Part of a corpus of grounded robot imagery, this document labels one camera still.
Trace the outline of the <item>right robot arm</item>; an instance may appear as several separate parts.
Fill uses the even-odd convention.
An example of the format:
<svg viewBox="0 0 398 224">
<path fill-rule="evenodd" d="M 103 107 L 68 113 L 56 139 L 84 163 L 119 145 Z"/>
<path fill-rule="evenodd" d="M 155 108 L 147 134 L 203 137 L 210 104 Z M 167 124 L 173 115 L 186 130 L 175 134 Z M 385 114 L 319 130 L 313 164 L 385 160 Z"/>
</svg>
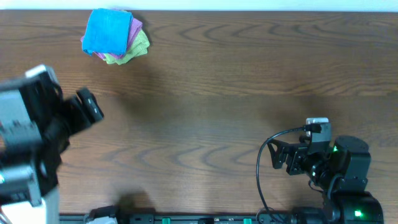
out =
<svg viewBox="0 0 398 224">
<path fill-rule="evenodd" d="M 353 136 L 314 141 L 301 136 L 297 144 L 273 139 L 267 143 L 272 165 L 286 165 L 289 175 L 308 175 L 322 194 L 322 208 L 298 207 L 284 223 L 383 223 L 379 201 L 366 191 L 371 163 L 369 146 Z"/>
</svg>

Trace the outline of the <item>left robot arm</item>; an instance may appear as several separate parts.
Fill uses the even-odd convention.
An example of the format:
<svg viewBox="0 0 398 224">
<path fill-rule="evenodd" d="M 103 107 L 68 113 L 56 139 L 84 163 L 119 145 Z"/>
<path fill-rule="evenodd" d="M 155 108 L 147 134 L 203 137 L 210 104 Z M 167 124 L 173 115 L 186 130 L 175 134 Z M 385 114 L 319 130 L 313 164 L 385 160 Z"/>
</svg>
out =
<svg viewBox="0 0 398 224">
<path fill-rule="evenodd" d="M 1 223 L 61 222 L 61 155 L 71 136 L 103 118 L 89 89 L 64 98 L 47 65 L 1 82 Z"/>
</svg>

